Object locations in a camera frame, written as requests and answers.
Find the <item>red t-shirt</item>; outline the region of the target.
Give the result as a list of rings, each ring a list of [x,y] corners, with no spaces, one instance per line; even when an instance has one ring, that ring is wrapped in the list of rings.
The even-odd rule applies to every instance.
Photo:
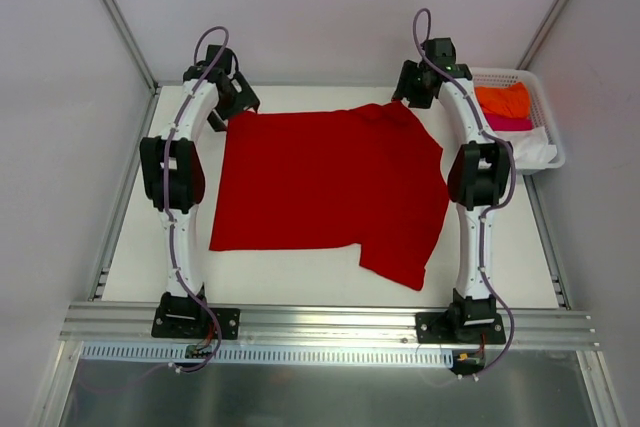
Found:
[[[421,290],[449,197],[442,147],[400,102],[234,117],[209,247],[360,248],[364,269]]]

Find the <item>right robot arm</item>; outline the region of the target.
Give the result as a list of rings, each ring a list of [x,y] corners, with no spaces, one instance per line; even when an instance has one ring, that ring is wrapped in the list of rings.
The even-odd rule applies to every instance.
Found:
[[[452,40],[427,39],[416,46],[421,60],[404,62],[392,98],[422,109],[438,101],[459,143],[446,181],[460,226],[457,281],[445,313],[421,321],[420,332],[452,343],[503,345],[502,303],[491,284],[491,236],[496,211],[515,190],[513,149],[491,129],[472,73],[457,62]]]

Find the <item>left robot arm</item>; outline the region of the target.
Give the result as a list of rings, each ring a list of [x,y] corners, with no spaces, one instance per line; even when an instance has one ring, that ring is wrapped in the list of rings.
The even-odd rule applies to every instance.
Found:
[[[156,308],[154,338],[235,340],[237,308],[206,311],[205,280],[197,259],[197,212],[206,180],[197,141],[206,126],[224,132],[231,118],[256,111],[260,100],[239,70],[234,51],[210,45],[183,74],[183,100],[174,120],[139,144],[143,187],[158,211],[167,251],[167,283]]]

